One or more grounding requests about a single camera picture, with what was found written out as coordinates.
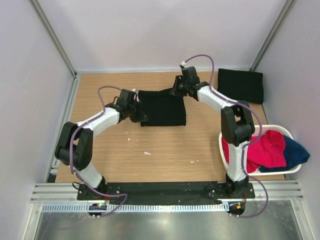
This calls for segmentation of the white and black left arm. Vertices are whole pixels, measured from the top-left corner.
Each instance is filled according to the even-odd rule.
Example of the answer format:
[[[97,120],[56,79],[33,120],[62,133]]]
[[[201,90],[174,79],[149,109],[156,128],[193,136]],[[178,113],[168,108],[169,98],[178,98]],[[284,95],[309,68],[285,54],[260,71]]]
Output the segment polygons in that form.
[[[66,122],[54,153],[56,159],[69,166],[71,174],[88,188],[89,195],[95,200],[111,197],[107,194],[105,178],[92,163],[95,137],[127,118],[133,123],[148,119],[136,90],[123,88],[113,102],[106,104],[101,95],[101,90],[106,88],[108,86],[103,86],[97,91],[102,110],[80,122]]]

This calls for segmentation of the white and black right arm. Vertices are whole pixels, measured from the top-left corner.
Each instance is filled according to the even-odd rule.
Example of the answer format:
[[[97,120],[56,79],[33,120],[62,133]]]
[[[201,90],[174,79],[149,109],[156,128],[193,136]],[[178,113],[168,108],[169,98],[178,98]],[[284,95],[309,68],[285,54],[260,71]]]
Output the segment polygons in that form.
[[[255,132],[249,107],[215,91],[208,82],[201,82],[194,66],[181,66],[170,94],[189,96],[220,113],[221,134],[228,144],[228,169],[225,176],[225,194],[241,196],[249,187],[247,172],[248,147]]]

